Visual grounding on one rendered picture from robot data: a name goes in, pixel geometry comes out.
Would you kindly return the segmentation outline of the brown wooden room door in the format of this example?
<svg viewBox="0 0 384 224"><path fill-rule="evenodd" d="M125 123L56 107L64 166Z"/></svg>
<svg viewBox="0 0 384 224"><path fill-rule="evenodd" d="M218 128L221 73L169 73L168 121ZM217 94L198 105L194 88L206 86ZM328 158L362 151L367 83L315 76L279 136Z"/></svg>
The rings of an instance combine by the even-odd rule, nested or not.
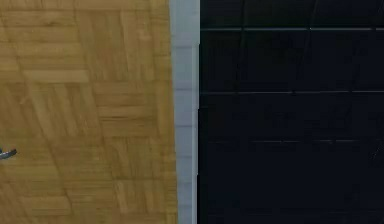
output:
<svg viewBox="0 0 384 224"><path fill-rule="evenodd" d="M180 224L170 0L0 0L0 224Z"/></svg>

